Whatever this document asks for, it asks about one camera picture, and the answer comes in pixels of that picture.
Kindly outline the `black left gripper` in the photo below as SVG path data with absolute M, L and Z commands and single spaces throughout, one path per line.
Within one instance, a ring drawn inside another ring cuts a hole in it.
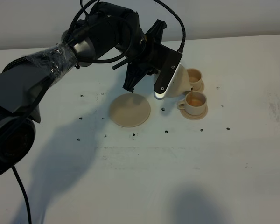
M 153 44 L 161 45 L 166 23 L 157 19 L 143 32 L 137 12 L 108 2 L 89 1 L 70 24 L 70 49 L 76 66 L 116 62 L 113 69 L 127 64 L 123 89 L 134 92 L 145 76 L 158 73 L 150 64 Z

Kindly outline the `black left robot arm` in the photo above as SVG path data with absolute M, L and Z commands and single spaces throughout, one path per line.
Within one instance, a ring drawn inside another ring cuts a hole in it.
M 157 71 L 151 62 L 166 23 L 147 31 L 137 12 L 91 0 L 78 11 L 57 45 L 18 58 L 0 73 L 0 175 L 18 163 L 35 140 L 39 103 L 47 90 L 72 68 L 113 63 L 127 65 L 124 89 L 133 92 L 145 76 Z

